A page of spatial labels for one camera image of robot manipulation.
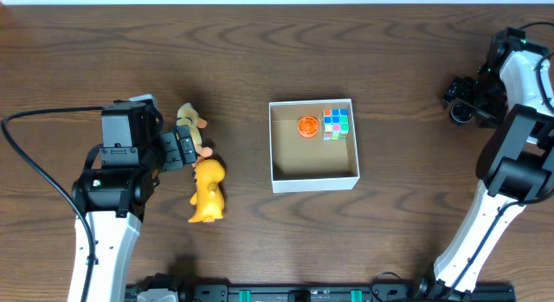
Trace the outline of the black round disc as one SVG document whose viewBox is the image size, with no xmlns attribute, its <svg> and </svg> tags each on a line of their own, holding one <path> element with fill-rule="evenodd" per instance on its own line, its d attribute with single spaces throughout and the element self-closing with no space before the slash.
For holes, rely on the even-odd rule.
<svg viewBox="0 0 554 302">
<path fill-rule="evenodd" d="M 455 104 L 450 108 L 449 118 L 457 125 L 465 125 L 473 118 L 473 109 L 463 104 Z"/>
</svg>

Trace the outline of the yellow plush duck toy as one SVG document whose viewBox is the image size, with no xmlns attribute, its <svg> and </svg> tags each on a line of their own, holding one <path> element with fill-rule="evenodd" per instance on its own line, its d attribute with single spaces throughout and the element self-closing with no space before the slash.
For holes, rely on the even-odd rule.
<svg viewBox="0 0 554 302">
<path fill-rule="evenodd" d="M 213 150 L 203 145 L 203 138 L 200 130 L 207 126 L 208 122 L 202 119 L 191 103 L 185 103 L 177 110 L 177 126 L 187 125 L 190 128 L 190 135 L 197 154 L 197 160 L 192 165 L 195 167 L 207 157 L 213 155 Z"/>
</svg>

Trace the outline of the orange round disc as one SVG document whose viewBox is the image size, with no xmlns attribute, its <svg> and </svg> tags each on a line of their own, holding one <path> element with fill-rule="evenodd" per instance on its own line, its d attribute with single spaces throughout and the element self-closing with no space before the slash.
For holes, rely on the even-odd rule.
<svg viewBox="0 0 554 302">
<path fill-rule="evenodd" d="M 313 138 L 319 132 L 319 120 L 313 116 L 304 116 L 299 119 L 298 133 L 303 138 Z"/>
</svg>

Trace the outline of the colourful puzzle cube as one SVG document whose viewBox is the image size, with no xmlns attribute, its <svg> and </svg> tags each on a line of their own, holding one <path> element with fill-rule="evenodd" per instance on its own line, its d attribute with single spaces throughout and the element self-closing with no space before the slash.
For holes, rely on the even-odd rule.
<svg viewBox="0 0 554 302">
<path fill-rule="evenodd" d="M 323 140 L 344 140 L 350 132 L 349 111 L 345 108 L 324 109 Z"/>
</svg>

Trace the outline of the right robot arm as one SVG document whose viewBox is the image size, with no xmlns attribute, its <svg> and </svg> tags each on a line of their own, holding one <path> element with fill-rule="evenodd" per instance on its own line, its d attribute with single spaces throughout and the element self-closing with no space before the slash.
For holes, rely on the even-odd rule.
<svg viewBox="0 0 554 302">
<path fill-rule="evenodd" d="M 545 46 L 530 42 L 524 27 L 506 28 L 491 40 L 475 79 L 456 77 L 443 96 L 457 125 L 472 120 L 493 129 L 475 168 L 477 190 L 447 249 L 422 278 L 422 300 L 489 301 L 499 289 L 481 290 L 481 268 L 510 223 L 532 204 L 553 196 L 553 92 Z"/>
</svg>

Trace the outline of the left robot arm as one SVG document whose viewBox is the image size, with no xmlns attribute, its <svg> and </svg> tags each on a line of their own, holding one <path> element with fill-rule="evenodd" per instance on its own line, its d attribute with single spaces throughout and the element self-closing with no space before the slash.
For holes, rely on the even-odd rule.
<svg viewBox="0 0 554 302">
<path fill-rule="evenodd" d="M 145 205 L 161 173 L 197 160 L 190 128 L 163 130 L 156 99 L 115 101 L 101 113 L 102 142 L 87 155 L 72 196 L 76 221 L 71 301 L 121 301 Z"/>
</svg>

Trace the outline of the orange rubber dinosaur toy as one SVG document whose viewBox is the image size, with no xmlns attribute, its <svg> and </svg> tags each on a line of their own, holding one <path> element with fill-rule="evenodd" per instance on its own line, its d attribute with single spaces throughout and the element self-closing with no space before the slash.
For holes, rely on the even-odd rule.
<svg viewBox="0 0 554 302">
<path fill-rule="evenodd" d="M 225 178 L 225 169 L 215 159 L 204 159 L 194 169 L 196 192 L 190 204 L 196 207 L 190 223 L 214 222 L 223 218 L 224 198 L 219 183 Z"/>
</svg>

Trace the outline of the white cardboard box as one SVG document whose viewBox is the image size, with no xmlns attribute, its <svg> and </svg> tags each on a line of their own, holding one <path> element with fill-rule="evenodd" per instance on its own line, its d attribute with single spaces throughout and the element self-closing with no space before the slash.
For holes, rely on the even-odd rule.
<svg viewBox="0 0 554 302">
<path fill-rule="evenodd" d="M 347 119 L 343 138 L 325 140 L 325 111 Z M 304 116 L 319 122 L 316 135 L 298 132 Z M 274 193 L 351 190 L 360 178 L 357 137 L 350 99 L 271 102 L 268 106 L 269 154 Z"/>
</svg>

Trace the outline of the black mounting rail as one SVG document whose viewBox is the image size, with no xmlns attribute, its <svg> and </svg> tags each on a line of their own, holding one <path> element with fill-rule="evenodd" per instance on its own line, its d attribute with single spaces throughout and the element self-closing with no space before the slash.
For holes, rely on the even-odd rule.
<svg viewBox="0 0 554 302">
<path fill-rule="evenodd" d="M 480 283 L 471 293 L 430 293 L 428 282 L 419 286 L 399 278 L 375 279 L 368 285 L 262 286 L 231 285 L 214 281 L 185 282 L 158 273 L 124 293 L 124 302 L 388 302 L 388 301 L 476 301 L 516 302 L 512 285 Z"/>
</svg>

